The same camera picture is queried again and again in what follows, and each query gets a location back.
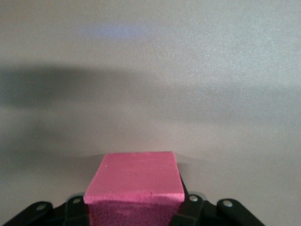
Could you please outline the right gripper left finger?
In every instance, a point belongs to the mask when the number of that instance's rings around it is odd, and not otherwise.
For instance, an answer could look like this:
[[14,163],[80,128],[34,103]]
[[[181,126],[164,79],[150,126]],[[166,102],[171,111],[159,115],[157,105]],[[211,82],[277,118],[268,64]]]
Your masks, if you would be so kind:
[[46,201],[31,204],[11,218],[6,226],[88,226],[88,208],[83,196],[69,198],[58,207]]

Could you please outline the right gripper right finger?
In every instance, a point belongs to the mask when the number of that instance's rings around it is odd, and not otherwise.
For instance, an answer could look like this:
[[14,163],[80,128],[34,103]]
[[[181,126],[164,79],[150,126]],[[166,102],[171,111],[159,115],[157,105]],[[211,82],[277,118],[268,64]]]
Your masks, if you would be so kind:
[[181,179],[185,200],[173,215],[172,226],[264,226],[242,203],[220,199],[215,205],[203,194],[190,194]]

